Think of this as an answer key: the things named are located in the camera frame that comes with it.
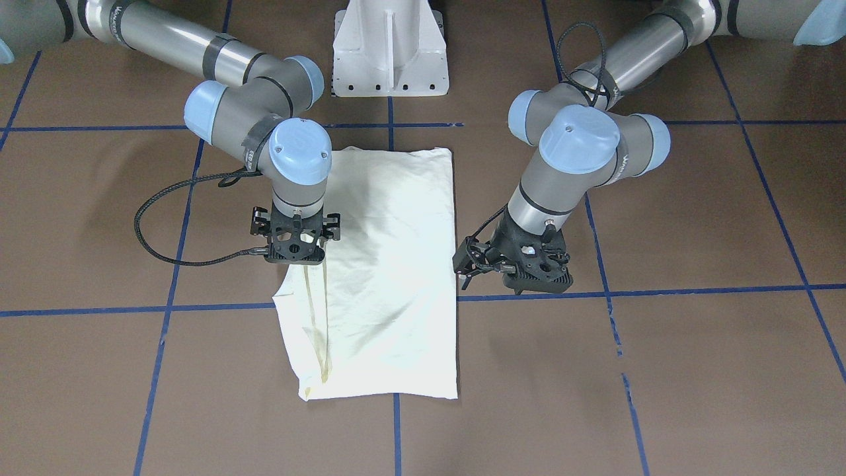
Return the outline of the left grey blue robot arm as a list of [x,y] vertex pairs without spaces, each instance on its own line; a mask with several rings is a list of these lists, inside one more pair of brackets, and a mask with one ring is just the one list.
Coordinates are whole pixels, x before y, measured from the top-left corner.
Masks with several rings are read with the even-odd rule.
[[611,111],[626,94],[713,36],[827,46],[844,37],[843,1],[665,1],[548,91],[528,90],[508,113],[511,133],[535,148],[488,241],[464,238],[453,256],[462,288],[498,273],[505,287],[560,294],[573,278],[562,227],[589,189],[645,175],[664,163],[671,137],[649,114]]

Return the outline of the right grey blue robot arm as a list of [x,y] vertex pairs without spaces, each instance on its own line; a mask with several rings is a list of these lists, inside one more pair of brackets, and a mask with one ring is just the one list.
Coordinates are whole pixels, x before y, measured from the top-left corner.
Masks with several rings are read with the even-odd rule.
[[269,178],[273,217],[262,231],[339,239],[339,215],[324,214],[330,136],[303,117],[325,85],[309,58],[277,58],[147,1],[3,1],[1,21],[4,64],[92,38],[199,76],[184,123],[240,160],[246,172]]

